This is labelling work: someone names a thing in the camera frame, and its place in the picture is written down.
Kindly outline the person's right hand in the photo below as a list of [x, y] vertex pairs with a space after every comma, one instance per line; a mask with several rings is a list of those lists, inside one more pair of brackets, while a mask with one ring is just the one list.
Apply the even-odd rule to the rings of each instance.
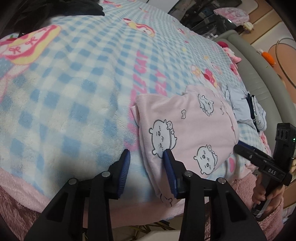
[[266, 190], [262, 185], [262, 174], [257, 177], [255, 187], [253, 189], [252, 201], [255, 204], [260, 204], [262, 201], [270, 200], [268, 208], [276, 208], [279, 206], [282, 199], [285, 187], [280, 186], [273, 190], [269, 195], [266, 194]]

